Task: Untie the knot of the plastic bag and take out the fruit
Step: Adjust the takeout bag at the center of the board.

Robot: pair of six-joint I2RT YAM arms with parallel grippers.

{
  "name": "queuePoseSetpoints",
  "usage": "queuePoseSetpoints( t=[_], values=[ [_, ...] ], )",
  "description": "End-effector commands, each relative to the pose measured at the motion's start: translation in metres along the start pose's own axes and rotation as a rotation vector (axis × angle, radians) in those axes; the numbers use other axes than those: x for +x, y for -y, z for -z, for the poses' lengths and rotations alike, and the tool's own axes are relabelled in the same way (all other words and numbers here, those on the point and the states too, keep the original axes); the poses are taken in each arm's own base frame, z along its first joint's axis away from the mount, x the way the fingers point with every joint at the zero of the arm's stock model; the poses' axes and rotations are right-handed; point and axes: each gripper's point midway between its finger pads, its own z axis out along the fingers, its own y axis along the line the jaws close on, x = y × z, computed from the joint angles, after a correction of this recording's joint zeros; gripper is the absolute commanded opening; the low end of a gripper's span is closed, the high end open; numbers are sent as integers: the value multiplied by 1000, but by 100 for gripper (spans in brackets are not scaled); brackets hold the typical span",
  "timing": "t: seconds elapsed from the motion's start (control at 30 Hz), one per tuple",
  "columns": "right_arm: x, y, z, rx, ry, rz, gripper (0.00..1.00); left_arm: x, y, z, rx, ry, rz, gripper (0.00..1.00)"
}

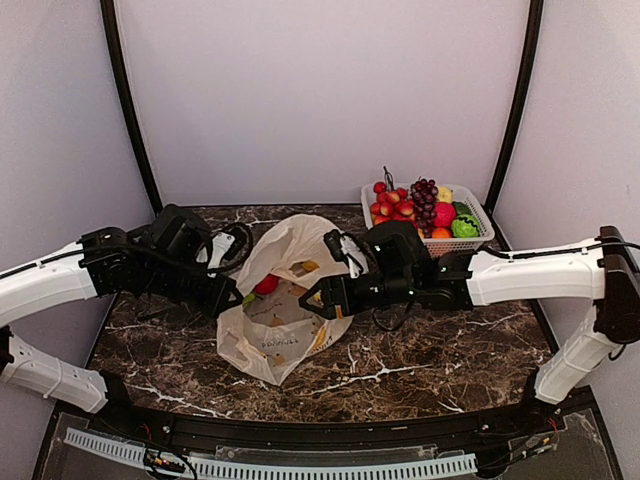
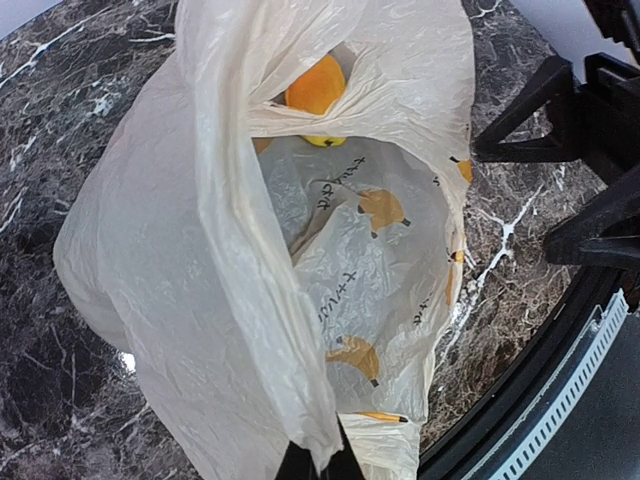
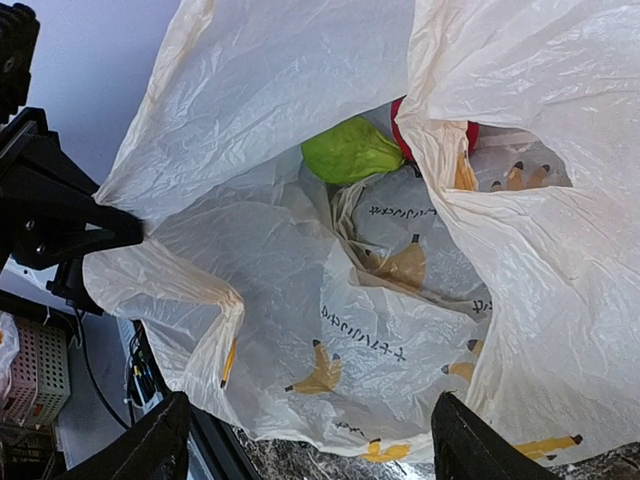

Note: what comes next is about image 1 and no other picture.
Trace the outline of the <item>banana print plastic bag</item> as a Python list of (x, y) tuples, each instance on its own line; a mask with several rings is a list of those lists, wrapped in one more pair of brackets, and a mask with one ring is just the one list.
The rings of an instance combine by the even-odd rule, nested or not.
[[(299, 306), (299, 297), (319, 279), (349, 275), (323, 241), (335, 228), (321, 216), (297, 214), (262, 235), (235, 274), (244, 298), (253, 293), (256, 299), (218, 318), (218, 355), (243, 373), (280, 385), (303, 360), (345, 334), (351, 316), (327, 320)], [(254, 287), (268, 274), (280, 278), (278, 287), (257, 295)]]

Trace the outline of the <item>red cherry bunch toy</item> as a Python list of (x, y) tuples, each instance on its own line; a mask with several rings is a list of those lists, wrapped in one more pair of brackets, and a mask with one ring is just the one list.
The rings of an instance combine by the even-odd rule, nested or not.
[(408, 190), (396, 186), (388, 167), (383, 166), (382, 169), (383, 179), (367, 189), (373, 195), (372, 200), (366, 202), (372, 225), (373, 219), (378, 215), (387, 216), (390, 221), (413, 222), (414, 208)]

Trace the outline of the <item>purple toy grapes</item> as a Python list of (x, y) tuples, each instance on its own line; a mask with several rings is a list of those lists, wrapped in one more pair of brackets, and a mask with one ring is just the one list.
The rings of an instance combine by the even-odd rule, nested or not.
[(420, 177), (410, 186), (415, 223), (425, 238), (430, 238), (435, 229), (437, 195), (438, 188), (432, 179)]

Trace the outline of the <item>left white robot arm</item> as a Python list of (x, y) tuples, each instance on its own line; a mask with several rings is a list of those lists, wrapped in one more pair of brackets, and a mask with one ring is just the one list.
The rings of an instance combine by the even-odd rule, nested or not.
[(253, 235), (240, 222), (214, 231), (195, 212), (170, 204), (149, 224), (125, 231), (106, 227), (49, 256), (1, 274), (1, 380), (101, 412), (120, 436), (141, 427), (124, 382), (46, 354), (12, 332), (12, 322), (52, 307), (120, 292), (151, 294), (217, 318), (243, 297), (229, 271), (251, 253)]

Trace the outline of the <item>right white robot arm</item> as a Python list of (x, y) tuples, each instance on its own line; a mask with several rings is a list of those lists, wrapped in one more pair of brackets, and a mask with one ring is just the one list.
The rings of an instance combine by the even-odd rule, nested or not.
[(591, 300), (585, 319), (533, 375), (530, 396), (511, 410), (510, 424), (521, 434), (534, 432), (547, 420), (549, 405), (564, 401), (617, 348), (639, 339), (635, 246), (613, 226), (601, 228), (593, 239), (557, 248), (499, 252), (482, 247), (439, 258), (405, 222), (375, 226), (364, 241), (375, 259), (373, 269), (351, 235), (337, 229), (325, 234), (332, 258), (349, 271), (316, 281), (300, 297), (301, 308), (335, 320), (396, 304), (458, 311), (515, 300)]

